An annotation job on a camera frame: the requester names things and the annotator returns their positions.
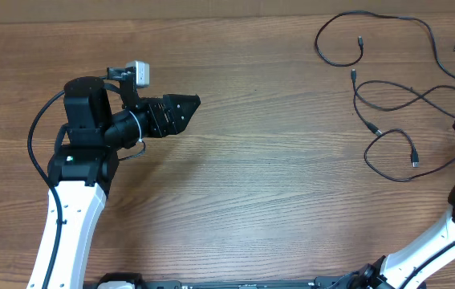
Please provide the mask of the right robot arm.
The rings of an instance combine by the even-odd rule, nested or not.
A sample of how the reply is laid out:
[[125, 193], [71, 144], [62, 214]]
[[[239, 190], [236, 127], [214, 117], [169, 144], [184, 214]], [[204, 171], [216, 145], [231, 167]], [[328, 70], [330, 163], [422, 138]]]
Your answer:
[[350, 276], [348, 288], [424, 288], [425, 280], [455, 259], [455, 186], [440, 219], [403, 249]]

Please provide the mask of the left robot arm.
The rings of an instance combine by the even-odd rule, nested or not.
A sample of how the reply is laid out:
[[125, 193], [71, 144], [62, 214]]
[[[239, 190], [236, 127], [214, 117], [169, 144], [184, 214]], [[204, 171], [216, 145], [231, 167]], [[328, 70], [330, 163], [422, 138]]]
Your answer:
[[46, 169], [34, 167], [48, 190], [47, 220], [29, 288], [81, 288], [121, 149], [183, 132], [201, 100], [167, 94], [141, 98], [131, 76], [73, 79], [56, 94], [67, 122]]

